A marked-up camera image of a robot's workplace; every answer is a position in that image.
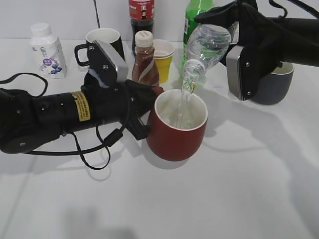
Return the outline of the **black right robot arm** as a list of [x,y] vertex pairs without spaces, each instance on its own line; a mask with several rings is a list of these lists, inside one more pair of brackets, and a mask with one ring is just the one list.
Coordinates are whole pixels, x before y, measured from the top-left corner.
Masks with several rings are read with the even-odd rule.
[[293,3],[314,18],[288,18],[287,12],[266,17],[259,12],[255,0],[234,0],[199,14],[195,20],[224,28],[237,22],[241,72],[245,78],[263,77],[280,62],[319,65],[319,12],[300,0]]

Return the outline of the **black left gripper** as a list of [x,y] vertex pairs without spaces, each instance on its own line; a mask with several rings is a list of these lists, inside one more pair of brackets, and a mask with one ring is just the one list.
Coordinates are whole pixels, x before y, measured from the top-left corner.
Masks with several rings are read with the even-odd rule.
[[136,140],[145,139],[150,134],[151,127],[142,124],[140,118],[154,106],[160,94],[159,86],[147,86],[126,80],[102,88],[89,71],[84,77],[81,91],[90,109],[91,118],[82,122],[86,128],[120,122]]

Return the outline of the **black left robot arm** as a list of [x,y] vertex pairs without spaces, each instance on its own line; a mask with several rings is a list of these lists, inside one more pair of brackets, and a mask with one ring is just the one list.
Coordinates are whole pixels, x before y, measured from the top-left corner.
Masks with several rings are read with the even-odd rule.
[[24,90],[0,91],[0,149],[4,153],[29,153],[61,135],[119,122],[104,140],[114,145],[125,129],[137,140],[150,128],[140,117],[151,110],[158,87],[126,80],[103,88],[86,74],[81,89],[71,93],[33,96]]

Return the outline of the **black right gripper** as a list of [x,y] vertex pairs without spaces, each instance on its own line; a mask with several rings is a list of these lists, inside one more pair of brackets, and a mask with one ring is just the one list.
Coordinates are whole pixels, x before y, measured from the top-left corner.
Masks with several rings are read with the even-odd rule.
[[255,2],[233,1],[214,7],[195,17],[195,22],[229,28],[239,24],[239,41],[236,45],[256,48],[260,78],[270,74],[280,63],[276,56],[279,34],[270,20],[256,9]]

